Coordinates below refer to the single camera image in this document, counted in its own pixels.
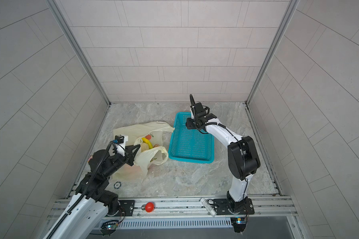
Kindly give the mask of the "translucent cream plastic bag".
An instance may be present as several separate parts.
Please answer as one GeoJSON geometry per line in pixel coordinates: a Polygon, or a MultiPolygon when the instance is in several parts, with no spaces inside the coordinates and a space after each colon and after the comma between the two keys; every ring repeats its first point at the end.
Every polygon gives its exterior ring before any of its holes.
{"type": "Polygon", "coordinates": [[[124,165],[113,175],[113,179],[135,180],[144,178],[152,165],[162,165],[169,159],[168,150],[163,146],[163,133],[173,133],[174,127],[166,122],[154,121],[135,124],[113,130],[113,135],[125,137],[127,146],[139,146],[132,165],[124,165]]]}

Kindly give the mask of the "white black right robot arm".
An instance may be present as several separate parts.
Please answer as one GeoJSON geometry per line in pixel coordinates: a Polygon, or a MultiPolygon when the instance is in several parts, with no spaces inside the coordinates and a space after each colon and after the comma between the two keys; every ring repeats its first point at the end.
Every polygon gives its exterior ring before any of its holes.
{"type": "Polygon", "coordinates": [[[210,108],[189,96],[191,117],[186,120],[187,129],[196,129],[202,134],[211,134],[227,148],[228,167],[233,176],[227,192],[228,209],[233,214],[254,214],[248,198],[248,186],[261,166],[254,140],[231,131],[210,108]]]}

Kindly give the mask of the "yellow banana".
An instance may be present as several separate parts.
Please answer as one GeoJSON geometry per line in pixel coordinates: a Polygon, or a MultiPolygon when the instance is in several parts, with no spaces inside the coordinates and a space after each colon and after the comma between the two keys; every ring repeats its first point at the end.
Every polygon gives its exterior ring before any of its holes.
{"type": "Polygon", "coordinates": [[[143,143],[145,143],[145,144],[148,145],[148,148],[149,148],[149,149],[152,149],[152,148],[153,148],[152,143],[151,143],[148,139],[146,139],[145,137],[142,138],[142,141],[143,141],[143,143]]]}

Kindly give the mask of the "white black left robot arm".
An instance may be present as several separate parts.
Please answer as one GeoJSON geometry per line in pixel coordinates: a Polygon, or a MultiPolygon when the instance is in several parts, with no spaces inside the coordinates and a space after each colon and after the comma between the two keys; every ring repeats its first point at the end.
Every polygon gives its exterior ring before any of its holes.
{"type": "Polygon", "coordinates": [[[127,137],[117,135],[106,149],[99,150],[88,161],[90,171],[46,239],[85,239],[96,226],[102,236],[111,236],[126,216],[116,193],[108,191],[110,177],[125,164],[132,166],[140,145],[126,145],[127,137]]]}

